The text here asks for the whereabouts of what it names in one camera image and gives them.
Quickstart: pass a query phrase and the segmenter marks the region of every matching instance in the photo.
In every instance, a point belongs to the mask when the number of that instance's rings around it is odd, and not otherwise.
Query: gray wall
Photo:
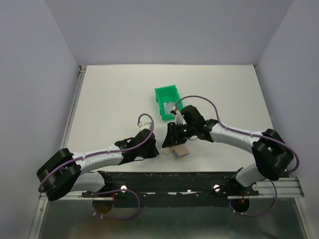
[[[0,6],[0,238],[27,238],[37,169],[59,148],[77,63],[43,0]]]
[[[46,0],[81,65],[256,64],[292,0]]]
[[[319,1],[295,0],[257,65],[276,129],[299,153],[298,175],[319,223]]]

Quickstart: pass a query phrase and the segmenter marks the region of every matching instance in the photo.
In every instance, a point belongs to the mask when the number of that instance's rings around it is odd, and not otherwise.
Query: green plastic tray
[[[176,85],[165,86],[155,89],[156,102],[159,104],[159,114],[162,120],[172,120],[174,117],[169,114],[172,103],[176,103],[180,100]],[[180,111],[183,109],[183,104],[179,103],[177,109]]]

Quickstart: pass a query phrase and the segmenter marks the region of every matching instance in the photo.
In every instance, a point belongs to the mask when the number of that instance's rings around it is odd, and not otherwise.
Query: wall
[[[43,0],[0,7],[0,237],[27,238],[37,169],[59,148],[77,63]]]
[[[319,1],[295,0],[257,65],[272,121],[299,153],[298,175],[319,235]]]
[[[80,65],[256,64],[292,0],[46,0]]]

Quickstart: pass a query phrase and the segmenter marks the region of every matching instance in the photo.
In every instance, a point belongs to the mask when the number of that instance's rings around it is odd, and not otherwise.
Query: green box
[[[159,104],[159,114],[162,120],[172,120],[174,116],[169,114],[171,108],[180,100],[176,85],[165,86],[155,89],[156,102]],[[182,102],[178,104],[177,109],[183,109]]]

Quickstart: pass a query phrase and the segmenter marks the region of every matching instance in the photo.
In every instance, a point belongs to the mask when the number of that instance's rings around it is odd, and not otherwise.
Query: white table
[[[155,88],[176,85],[180,97],[201,95],[218,107],[221,120],[233,127],[264,131],[272,128],[255,69],[248,66],[108,65],[88,66],[74,115],[67,147],[71,152],[105,148],[138,133],[137,118],[148,113],[155,121],[159,156],[107,171],[236,171],[254,161],[243,150],[221,143],[188,141],[190,155],[175,160],[161,144],[167,122],[160,117]],[[186,99],[205,119],[215,119],[212,106]]]

